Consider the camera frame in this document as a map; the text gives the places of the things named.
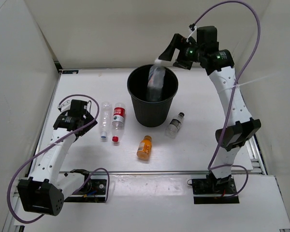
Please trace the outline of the clear bottle black cap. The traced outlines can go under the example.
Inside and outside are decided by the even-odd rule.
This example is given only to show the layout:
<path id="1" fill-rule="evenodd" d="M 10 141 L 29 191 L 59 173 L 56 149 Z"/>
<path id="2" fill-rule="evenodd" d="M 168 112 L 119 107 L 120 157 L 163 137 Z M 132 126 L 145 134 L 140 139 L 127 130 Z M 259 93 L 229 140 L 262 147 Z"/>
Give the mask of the clear bottle black cap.
<path id="1" fill-rule="evenodd" d="M 178 115 L 174 116 L 165 130 L 165 135 L 169 138 L 175 138 L 180 130 L 182 123 L 184 121 L 185 114 L 180 112 Z"/>

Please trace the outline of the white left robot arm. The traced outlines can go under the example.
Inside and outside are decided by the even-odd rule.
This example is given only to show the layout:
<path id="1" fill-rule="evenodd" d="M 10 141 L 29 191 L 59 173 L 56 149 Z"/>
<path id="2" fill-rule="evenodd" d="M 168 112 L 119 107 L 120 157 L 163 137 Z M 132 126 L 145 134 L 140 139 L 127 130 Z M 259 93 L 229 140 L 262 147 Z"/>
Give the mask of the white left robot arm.
<path id="1" fill-rule="evenodd" d="M 86 101 L 66 101 L 59 110 L 61 113 L 53 125 L 50 140 L 53 147 L 42 154 L 28 179 L 20 180 L 17 185 L 23 208 L 27 212 L 56 216 L 66 198 L 76 190 L 87 193 L 92 187 L 86 170 L 73 170 L 62 179 L 58 179 L 58 176 L 71 145 L 97 122 L 87 110 Z"/>

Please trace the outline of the clear bottle white cap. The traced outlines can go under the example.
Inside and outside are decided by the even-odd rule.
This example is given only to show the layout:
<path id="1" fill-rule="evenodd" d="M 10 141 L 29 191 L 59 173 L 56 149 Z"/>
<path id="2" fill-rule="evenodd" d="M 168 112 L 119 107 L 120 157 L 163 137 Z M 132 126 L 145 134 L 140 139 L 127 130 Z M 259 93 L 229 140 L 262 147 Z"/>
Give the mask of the clear bottle white cap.
<path id="1" fill-rule="evenodd" d="M 148 102 L 159 102 L 162 98 L 165 67 L 161 63 L 162 61 L 157 58 L 150 67 L 146 91 L 146 99 Z"/>

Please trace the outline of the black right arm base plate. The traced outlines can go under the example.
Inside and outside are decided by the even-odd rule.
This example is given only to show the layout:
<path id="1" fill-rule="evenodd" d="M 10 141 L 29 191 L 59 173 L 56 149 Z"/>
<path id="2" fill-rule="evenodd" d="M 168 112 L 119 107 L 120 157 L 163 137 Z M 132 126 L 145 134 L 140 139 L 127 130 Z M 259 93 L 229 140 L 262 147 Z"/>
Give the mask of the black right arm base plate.
<path id="1" fill-rule="evenodd" d="M 231 178 L 227 184 L 214 190 L 209 179 L 189 179 L 187 184 L 192 187 L 194 204 L 238 204 L 235 194 L 236 186 Z"/>

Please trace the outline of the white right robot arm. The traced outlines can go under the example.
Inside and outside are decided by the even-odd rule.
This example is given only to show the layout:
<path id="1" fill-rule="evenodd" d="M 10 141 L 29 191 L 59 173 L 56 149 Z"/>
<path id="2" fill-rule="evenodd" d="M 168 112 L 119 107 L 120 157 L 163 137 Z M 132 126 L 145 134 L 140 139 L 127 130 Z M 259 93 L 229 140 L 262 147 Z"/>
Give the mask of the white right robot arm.
<path id="1" fill-rule="evenodd" d="M 237 86 L 232 55 L 229 50 L 219 48 L 217 33 L 214 26 L 197 28 L 196 39 L 185 38 L 176 33 L 159 56 L 160 60 L 171 61 L 175 50 L 178 50 L 173 66 L 190 70 L 193 63 L 199 63 L 216 88 L 225 123 L 215 133 L 217 148 L 208 165 L 206 184 L 212 193 L 219 193 L 227 188 L 231 182 L 236 155 L 261 128 L 260 120 L 253 119 L 246 107 Z"/>

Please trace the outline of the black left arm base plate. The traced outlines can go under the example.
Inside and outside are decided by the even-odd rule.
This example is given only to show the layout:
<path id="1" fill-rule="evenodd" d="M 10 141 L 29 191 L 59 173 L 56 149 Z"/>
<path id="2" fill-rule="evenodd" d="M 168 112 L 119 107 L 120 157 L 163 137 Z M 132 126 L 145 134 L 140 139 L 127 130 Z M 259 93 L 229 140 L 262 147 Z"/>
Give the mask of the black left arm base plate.
<path id="1" fill-rule="evenodd" d="M 105 203 L 108 179 L 92 178 L 81 192 L 65 199 L 65 203 Z"/>

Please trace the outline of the clear bottle blue cap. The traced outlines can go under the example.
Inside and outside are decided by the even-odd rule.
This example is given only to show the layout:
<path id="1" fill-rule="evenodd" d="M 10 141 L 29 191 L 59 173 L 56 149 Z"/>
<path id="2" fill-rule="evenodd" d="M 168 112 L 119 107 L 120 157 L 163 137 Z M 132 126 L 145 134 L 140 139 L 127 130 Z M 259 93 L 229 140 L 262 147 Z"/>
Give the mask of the clear bottle blue cap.
<path id="1" fill-rule="evenodd" d="M 101 109 L 100 109 L 100 120 L 99 120 L 99 127 L 100 127 L 100 137 L 103 140 L 106 140 L 111 127 L 111 114 L 112 114 L 112 104 L 110 102 L 102 102 Z"/>

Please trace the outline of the clear bottle red label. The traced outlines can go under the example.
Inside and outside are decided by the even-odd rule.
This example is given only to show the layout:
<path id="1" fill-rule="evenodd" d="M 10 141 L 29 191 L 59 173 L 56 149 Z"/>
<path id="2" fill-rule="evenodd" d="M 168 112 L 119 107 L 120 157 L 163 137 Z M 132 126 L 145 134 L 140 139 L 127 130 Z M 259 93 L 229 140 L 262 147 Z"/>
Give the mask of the clear bottle red label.
<path id="1" fill-rule="evenodd" d="M 112 142 L 119 143 L 124 132 L 126 106 L 123 103 L 116 103 L 111 123 Z"/>

